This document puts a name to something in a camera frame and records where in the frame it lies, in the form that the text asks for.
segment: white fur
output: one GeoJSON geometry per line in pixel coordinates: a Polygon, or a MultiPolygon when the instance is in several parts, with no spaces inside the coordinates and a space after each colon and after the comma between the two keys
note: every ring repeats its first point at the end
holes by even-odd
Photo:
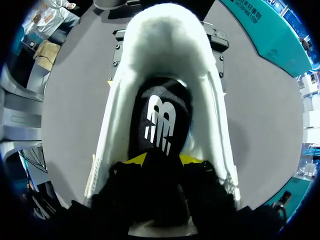
{"type": "Polygon", "coordinates": [[[240,200],[227,114],[216,60],[204,28],[182,6],[166,3],[137,14],[128,24],[123,54],[105,107],[88,181],[87,198],[108,179],[110,165],[128,160],[135,97],[151,76],[175,76],[192,96],[193,116],[183,154],[213,163],[222,184],[240,200]]]}

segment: yellow fabric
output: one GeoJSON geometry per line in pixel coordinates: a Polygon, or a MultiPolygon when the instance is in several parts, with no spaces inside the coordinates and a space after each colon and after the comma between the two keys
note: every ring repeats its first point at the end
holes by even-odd
{"type": "Polygon", "coordinates": [[[142,166],[144,164],[145,158],[146,158],[147,153],[141,154],[139,156],[136,156],[133,159],[130,159],[128,161],[125,161],[125,164],[139,164],[142,166]]]}
{"type": "Polygon", "coordinates": [[[187,155],[180,155],[180,159],[181,159],[181,162],[183,165],[191,164],[191,163],[194,163],[194,164],[202,163],[202,161],[200,161],[192,156],[187,156],[187,155]]]}
{"type": "MultiPolygon", "coordinates": [[[[147,155],[147,153],[141,154],[133,159],[125,161],[124,163],[125,164],[139,164],[142,166],[144,164],[146,155],[147,155]]],[[[202,163],[202,161],[200,161],[192,156],[187,156],[187,155],[180,155],[180,159],[181,159],[181,162],[183,165],[191,164],[191,163],[194,163],[194,164],[202,163]]]]}

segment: shoe tongue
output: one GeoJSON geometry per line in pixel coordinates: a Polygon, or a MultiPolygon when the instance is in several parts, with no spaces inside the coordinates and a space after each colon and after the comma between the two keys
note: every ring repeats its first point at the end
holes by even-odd
{"type": "Polygon", "coordinates": [[[143,153],[179,156],[192,117],[187,89],[168,77],[148,79],[139,89],[132,112],[129,159],[143,153]]]}

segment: poster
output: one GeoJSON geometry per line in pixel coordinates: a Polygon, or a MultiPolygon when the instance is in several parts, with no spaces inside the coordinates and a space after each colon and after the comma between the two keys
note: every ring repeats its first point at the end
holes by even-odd
{"type": "Polygon", "coordinates": [[[320,167],[320,143],[303,143],[295,177],[312,181],[320,167]]]}

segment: teal sign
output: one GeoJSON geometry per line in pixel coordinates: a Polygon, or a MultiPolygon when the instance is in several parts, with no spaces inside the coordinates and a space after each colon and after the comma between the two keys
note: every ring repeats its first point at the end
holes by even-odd
{"type": "Polygon", "coordinates": [[[263,58],[298,77],[312,64],[290,25],[263,0],[220,0],[234,14],[263,58]]]}

